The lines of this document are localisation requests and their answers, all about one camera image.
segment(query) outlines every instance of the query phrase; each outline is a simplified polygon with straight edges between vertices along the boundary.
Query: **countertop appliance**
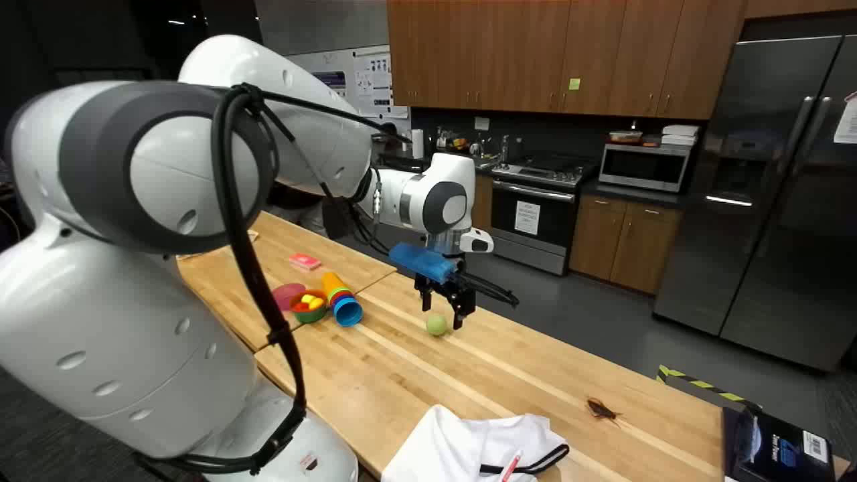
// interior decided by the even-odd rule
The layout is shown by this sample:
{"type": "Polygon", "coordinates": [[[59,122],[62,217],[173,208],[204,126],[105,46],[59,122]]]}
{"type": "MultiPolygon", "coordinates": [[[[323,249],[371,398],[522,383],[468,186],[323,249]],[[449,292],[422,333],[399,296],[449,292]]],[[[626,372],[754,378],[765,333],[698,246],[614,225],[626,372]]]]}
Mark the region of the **countertop appliance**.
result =
{"type": "Polygon", "coordinates": [[[555,161],[504,162],[490,173],[496,254],[547,273],[565,273],[579,186],[595,173],[595,165],[561,155],[555,161]]]}
{"type": "Polygon", "coordinates": [[[857,35],[737,42],[654,309],[813,368],[857,337],[857,35]]]}
{"type": "Polygon", "coordinates": [[[596,182],[680,192],[691,162],[691,147],[605,145],[596,182]]]}

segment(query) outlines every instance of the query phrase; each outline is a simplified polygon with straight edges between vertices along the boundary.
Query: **wooden countertop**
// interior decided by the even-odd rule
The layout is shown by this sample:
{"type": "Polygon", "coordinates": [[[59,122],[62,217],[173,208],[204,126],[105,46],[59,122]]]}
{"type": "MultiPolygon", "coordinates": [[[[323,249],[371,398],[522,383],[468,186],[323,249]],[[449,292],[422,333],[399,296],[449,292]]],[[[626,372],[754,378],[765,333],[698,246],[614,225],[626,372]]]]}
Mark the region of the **wooden countertop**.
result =
{"type": "MultiPolygon", "coordinates": [[[[288,256],[295,252],[319,256],[323,268],[339,273],[351,292],[360,292],[397,269],[385,261],[359,254],[343,244],[335,244],[267,210],[260,214],[252,229],[257,233],[255,249],[264,268],[264,277],[273,289],[287,280],[319,285],[316,273],[303,273],[291,268],[288,256]]],[[[223,323],[227,323],[249,351],[260,351],[267,344],[267,323],[260,317],[257,305],[244,289],[240,273],[227,246],[205,254],[182,256],[178,273],[184,283],[201,296],[201,303],[223,323]]]]}
{"type": "MultiPolygon", "coordinates": [[[[460,416],[547,414],[573,451],[540,478],[723,478],[719,408],[650,378],[477,309],[429,337],[413,280],[393,273],[359,293],[367,317],[296,328],[311,408],[382,471],[431,403],[460,416]],[[619,421],[596,421],[600,398],[619,421]]],[[[257,362],[291,387],[279,348],[257,362]]]]}

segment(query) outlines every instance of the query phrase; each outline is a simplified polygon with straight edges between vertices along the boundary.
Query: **floor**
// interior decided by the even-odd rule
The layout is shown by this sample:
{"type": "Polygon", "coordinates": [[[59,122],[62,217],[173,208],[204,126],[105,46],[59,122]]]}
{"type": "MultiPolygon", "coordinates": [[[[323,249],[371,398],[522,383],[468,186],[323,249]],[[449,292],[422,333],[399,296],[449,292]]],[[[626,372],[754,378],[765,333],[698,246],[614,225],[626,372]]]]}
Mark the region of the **floor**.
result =
{"type": "MultiPolygon", "coordinates": [[[[382,229],[382,241],[414,237],[382,229]]],[[[551,337],[600,354],[635,372],[654,374],[659,364],[737,391],[768,412],[826,437],[838,455],[857,458],[857,372],[813,374],[678,323],[650,317],[650,296],[584,276],[547,276],[497,256],[468,261],[472,273],[514,280],[522,299],[508,307],[480,305],[517,317],[551,337]]],[[[52,408],[0,368],[0,482],[30,478],[154,478],[125,447],[52,408]]]]}

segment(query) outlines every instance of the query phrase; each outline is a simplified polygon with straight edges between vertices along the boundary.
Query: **white cloth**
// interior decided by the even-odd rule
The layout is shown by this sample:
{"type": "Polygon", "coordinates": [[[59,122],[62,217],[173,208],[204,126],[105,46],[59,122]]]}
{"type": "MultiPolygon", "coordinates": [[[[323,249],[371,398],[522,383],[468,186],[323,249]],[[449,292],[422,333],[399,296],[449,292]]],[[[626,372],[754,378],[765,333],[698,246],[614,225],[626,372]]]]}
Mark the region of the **white cloth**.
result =
{"type": "Polygon", "coordinates": [[[695,145],[695,137],[662,137],[662,145],[674,145],[674,147],[694,147],[695,145]]]}
{"type": "MultiPolygon", "coordinates": [[[[532,465],[548,451],[567,447],[548,429],[547,416],[460,421],[447,406],[431,406],[382,469],[382,482],[477,482],[497,478],[480,473],[481,465],[504,469],[514,455],[517,465],[532,465]]],[[[508,482],[531,482],[531,473],[510,473],[508,482]]]]}
{"type": "Polygon", "coordinates": [[[671,122],[662,127],[664,137],[695,137],[695,130],[698,126],[689,126],[689,122],[671,122]]]}

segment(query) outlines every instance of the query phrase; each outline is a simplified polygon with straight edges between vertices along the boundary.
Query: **oven door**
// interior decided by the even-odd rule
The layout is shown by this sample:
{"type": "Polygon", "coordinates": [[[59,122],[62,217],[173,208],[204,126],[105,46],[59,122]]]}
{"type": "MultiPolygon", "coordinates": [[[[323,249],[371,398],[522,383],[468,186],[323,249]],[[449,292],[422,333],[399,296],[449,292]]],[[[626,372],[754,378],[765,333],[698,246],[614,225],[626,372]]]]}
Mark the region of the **oven door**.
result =
{"type": "Polygon", "coordinates": [[[497,229],[567,246],[576,222],[576,192],[493,178],[490,222],[497,229]]]}

